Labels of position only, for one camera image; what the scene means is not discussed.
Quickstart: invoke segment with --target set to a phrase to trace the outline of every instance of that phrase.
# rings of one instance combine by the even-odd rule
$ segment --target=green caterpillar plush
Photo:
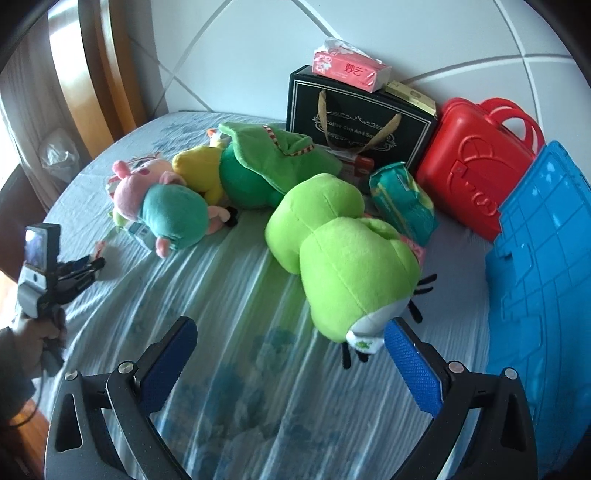
[[[273,256],[301,275],[316,328],[343,344],[345,368],[348,345],[367,361],[386,323],[425,292],[415,291],[421,267],[407,239],[363,211],[354,186],[323,173],[287,192],[265,230]]]
[[[240,208],[275,208],[302,181],[319,173],[338,175],[342,168],[310,137],[277,125],[227,122],[219,125],[219,131],[232,139],[220,159],[220,181]]]

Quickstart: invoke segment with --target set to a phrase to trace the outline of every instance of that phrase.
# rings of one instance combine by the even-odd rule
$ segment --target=pink tissue pack
[[[327,38],[314,52],[312,71],[366,92],[375,92],[388,83],[391,68],[343,40]]]

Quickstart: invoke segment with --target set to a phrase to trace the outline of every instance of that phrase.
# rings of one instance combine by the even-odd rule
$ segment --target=blue gripper pad
[[[164,407],[196,345],[197,325],[187,318],[142,381],[139,409],[144,415]]]
[[[441,382],[396,320],[386,325],[384,345],[418,408],[436,417],[443,406]]]

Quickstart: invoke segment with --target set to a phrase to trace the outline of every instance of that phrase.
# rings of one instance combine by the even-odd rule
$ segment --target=light blue bed sheet
[[[205,130],[222,121],[263,120],[197,112],[156,119],[101,154],[52,208],[47,221],[62,225],[63,259],[109,239],[100,282],[67,308],[64,369],[112,371],[187,315],[197,322],[197,348],[153,421],[192,478],[387,480],[430,418],[387,352],[367,364],[354,357],[351,370],[342,369],[340,346],[312,325],[300,279],[266,248],[269,212],[245,212],[233,230],[167,260],[112,227],[104,186],[115,160],[157,151],[171,158],[205,143]],[[424,268],[439,279],[416,300],[423,323],[410,323],[446,360],[484,371],[489,247],[444,216],[439,223]],[[40,408],[47,417],[62,377],[46,385]],[[111,428],[129,474],[140,478],[112,421]]]

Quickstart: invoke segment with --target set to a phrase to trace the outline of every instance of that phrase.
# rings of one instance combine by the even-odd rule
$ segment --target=person's arm
[[[0,330],[0,423],[13,418],[34,393],[33,382],[23,370],[14,333],[10,328]]]
[[[42,374],[41,354],[45,339],[66,335],[66,316],[60,309],[56,323],[21,317],[17,327],[0,330],[0,422],[13,418],[35,393],[31,382]]]

